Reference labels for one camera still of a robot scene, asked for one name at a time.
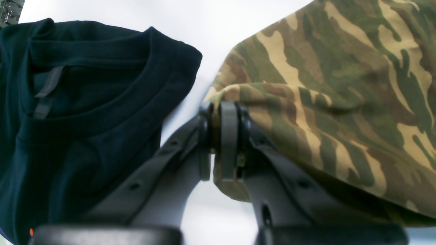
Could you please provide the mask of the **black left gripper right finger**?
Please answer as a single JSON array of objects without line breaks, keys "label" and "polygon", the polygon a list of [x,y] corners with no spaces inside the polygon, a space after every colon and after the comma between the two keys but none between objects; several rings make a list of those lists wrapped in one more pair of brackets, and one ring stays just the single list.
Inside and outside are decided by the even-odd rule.
[{"label": "black left gripper right finger", "polygon": [[259,226],[257,245],[406,245],[404,229],[372,221],[331,196],[283,155],[234,102],[219,107],[222,182],[243,183]]}]

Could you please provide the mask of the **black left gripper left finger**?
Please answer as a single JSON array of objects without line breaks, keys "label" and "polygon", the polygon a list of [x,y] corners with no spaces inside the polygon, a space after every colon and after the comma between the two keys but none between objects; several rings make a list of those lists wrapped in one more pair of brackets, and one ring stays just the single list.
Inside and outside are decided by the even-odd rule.
[{"label": "black left gripper left finger", "polygon": [[210,115],[205,102],[108,197],[73,223],[39,226],[30,245],[183,245],[188,197],[209,181]]}]

